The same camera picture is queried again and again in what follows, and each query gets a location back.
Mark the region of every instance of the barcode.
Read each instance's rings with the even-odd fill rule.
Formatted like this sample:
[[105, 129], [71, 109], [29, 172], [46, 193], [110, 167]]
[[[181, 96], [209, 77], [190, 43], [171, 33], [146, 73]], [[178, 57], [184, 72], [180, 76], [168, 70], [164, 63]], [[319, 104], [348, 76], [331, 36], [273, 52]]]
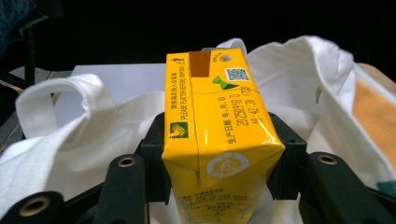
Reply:
[[227, 68], [225, 72], [229, 81], [250, 81], [245, 68]]

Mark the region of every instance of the white fabric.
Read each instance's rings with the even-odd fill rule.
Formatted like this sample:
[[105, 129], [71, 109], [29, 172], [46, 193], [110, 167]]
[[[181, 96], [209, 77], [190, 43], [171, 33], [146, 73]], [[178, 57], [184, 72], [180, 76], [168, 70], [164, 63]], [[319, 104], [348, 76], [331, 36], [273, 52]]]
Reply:
[[[240, 43], [235, 38], [218, 47], [233, 48]], [[353, 117], [356, 79], [394, 104], [396, 99], [357, 66], [349, 52], [317, 36], [300, 36], [285, 44], [254, 49], [247, 54], [247, 63], [267, 109], [307, 141], [308, 152], [341, 157], [373, 189], [377, 182], [396, 179], [387, 158]], [[249, 223], [302, 223], [298, 201], [275, 204], [261, 202]], [[265, 210], [272, 215], [263, 217]]]
[[[96, 74], [118, 105], [148, 91], [164, 91], [164, 63], [77, 65], [70, 76]], [[84, 113], [76, 91], [63, 92], [54, 107], [60, 127]]]
[[[78, 91], [85, 113], [58, 129], [50, 94]], [[0, 217], [18, 200], [57, 190], [68, 200], [101, 183], [109, 163], [133, 153], [156, 115], [163, 92], [151, 91], [114, 105], [96, 75], [57, 78], [26, 89], [16, 107], [26, 140], [0, 158]]]
[[[217, 47], [247, 52], [240, 38]], [[247, 53], [247, 62], [268, 110], [308, 142], [308, 152], [340, 156], [373, 189], [378, 181], [396, 180], [387, 158], [353, 117], [356, 79], [396, 104], [395, 99], [354, 63], [350, 53], [319, 37], [301, 36], [256, 48]], [[46, 95], [59, 90], [78, 90], [85, 109], [60, 129]], [[36, 191], [55, 189], [67, 199], [103, 180], [108, 163], [132, 152], [163, 111], [163, 92], [113, 105], [100, 79], [77, 76], [33, 86], [20, 96], [17, 110], [28, 139], [0, 158], [0, 215]], [[151, 203], [150, 215], [151, 223], [179, 223], [173, 195], [167, 206]], [[302, 223], [298, 201], [273, 202], [266, 189], [249, 223]]]

